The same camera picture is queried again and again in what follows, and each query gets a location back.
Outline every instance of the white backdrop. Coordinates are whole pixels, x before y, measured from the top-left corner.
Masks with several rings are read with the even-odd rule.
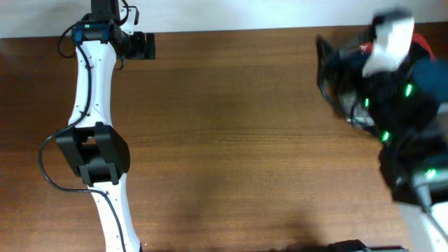
[[[374,12],[404,6],[417,22],[448,21],[448,0],[128,0],[137,30],[189,32],[364,25]],[[0,37],[56,36],[90,12],[90,0],[1,0]]]

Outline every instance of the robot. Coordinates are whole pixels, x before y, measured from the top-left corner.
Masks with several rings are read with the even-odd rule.
[[[59,40],[58,50],[63,57],[75,56],[64,55],[60,50],[62,39],[69,32],[76,47],[75,106],[69,125],[43,142],[38,163],[54,188],[92,194],[106,251],[142,252],[127,202],[130,152],[111,122],[111,77],[117,59],[123,64],[124,59],[154,60],[155,37],[134,30],[139,10],[125,0],[123,6],[118,0],[91,3],[92,12],[68,28]],[[383,142],[381,172],[393,199],[408,204],[402,206],[402,213],[417,251],[448,251],[448,168],[444,167],[447,159],[443,158],[447,145],[436,120],[442,101],[419,85],[425,73],[421,74],[423,77],[414,74],[419,67],[425,69],[417,62],[424,62],[431,49],[413,49],[413,27],[414,18],[409,13],[395,11],[377,16],[369,30],[358,38],[357,43],[363,41],[355,50],[336,50],[318,38],[318,86],[325,100],[343,113],[347,122]],[[404,98],[398,97],[400,90],[404,90]],[[43,152],[53,139],[87,189],[63,188],[47,175]],[[332,244],[327,249],[369,251],[360,241]]]

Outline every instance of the green led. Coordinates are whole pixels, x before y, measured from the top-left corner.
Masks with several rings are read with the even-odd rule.
[[[391,135],[389,134],[389,132],[385,132],[384,134],[383,134],[383,138],[381,139],[381,142],[386,142],[388,139],[389,139],[389,137],[390,137]]]
[[[406,86],[406,93],[405,93],[405,95],[406,95],[406,97],[408,97],[408,96],[410,96],[411,95],[411,93],[412,93],[412,84],[407,84],[407,86]]]
[[[426,179],[434,179],[437,176],[437,171],[435,169],[429,169],[425,172]]]

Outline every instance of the white wall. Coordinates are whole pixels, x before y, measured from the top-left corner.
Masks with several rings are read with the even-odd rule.
[[[372,14],[405,6],[417,22],[448,21],[448,0],[128,0],[140,10],[138,30],[364,25]],[[90,0],[1,0],[0,37],[56,36],[90,11]]]

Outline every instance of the wood grain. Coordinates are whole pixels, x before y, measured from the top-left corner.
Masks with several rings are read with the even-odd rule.
[[[260,251],[361,239],[409,246],[379,173],[380,145],[336,119],[316,87],[317,34],[363,27],[157,35],[157,60],[113,75],[128,199],[144,251]],[[447,24],[419,25],[448,56]],[[52,189],[37,148],[66,125],[76,61],[56,38],[0,40],[0,251],[104,251],[89,195]],[[80,187],[53,144],[49,174]]]

